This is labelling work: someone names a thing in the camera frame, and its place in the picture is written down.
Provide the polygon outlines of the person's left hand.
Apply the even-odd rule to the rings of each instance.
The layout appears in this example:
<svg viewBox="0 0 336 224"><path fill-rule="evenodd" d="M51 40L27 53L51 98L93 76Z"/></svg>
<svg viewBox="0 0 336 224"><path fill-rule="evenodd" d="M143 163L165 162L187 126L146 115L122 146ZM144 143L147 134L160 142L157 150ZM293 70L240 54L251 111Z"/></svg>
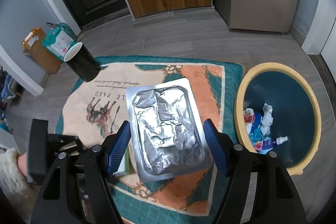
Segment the person's left hand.
<svg viewBox="0 0 336 224"><path fill-rule="evenodd" d="M27 177L27 154L23 153L18 156L17 165L22 175Z"/></svg>

